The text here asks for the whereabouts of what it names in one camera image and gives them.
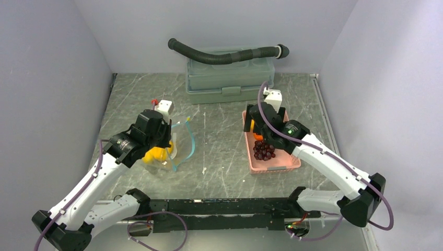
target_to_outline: ziplock bag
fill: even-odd
[[[179,165],[188,160],[195,151],[195,138],[191,131],[190,117],[172,118],[171,147],[154,147],[142,158],[146,169],[152,167],[177,171]]]

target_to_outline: marble table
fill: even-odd
[[[191,105],[184,74],[118,74],[103,117],[100,139],[124,131],[154,98],[172,100],[174,116],[191,116],[196,140],[194,155],[177,172],[146,168],[137,161],[102,196],[112,200],[131,188],[153,199],[287,197],[297,186],[336,190],[312,166],[283,173],[249,173],[241,112],[256,101]],[[307,126],[331,148],[319,98],[309,74],[276,74],[275,87],[283,93],[283,106],[291,119]],[[92,163],[97,159],[96,148]]]

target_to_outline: black elbow cap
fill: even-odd
[[[175,39],[175,38],[171,38],[171,39],[169,39],[169,41],[168,41],[168,47],[171,49],[171,50],[173,50],[174,49],[174,44],[177,42],[177,39]]]
[[[289,55],[288,47],[286,47],[282,44],[278,44],[278,46],[280,46],[280,48],[282,48],[282,54],[277,59],[282,59],[282,58],[287,57]]]

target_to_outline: box latch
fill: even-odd
[[[221,94],[223,96],[240,96],[241,87],[240,86],[231,86],[231,87],[223,87],[221,89]]]

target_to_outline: gray wall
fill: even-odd
[[[0,249],[32,250],[32,215],[87,171],[112,74],[73,1],[2,1],[0,24]]]
[[[397,221],[376,232],[382,250],[443,245],[442,13],[440,0],[359,1],[320,72],[340,152],[387,178]]]
[[[118,73],[184,72],[170,38],[191,47],[274,46],[278,72],[318,73],[357,0],[75,0]]]

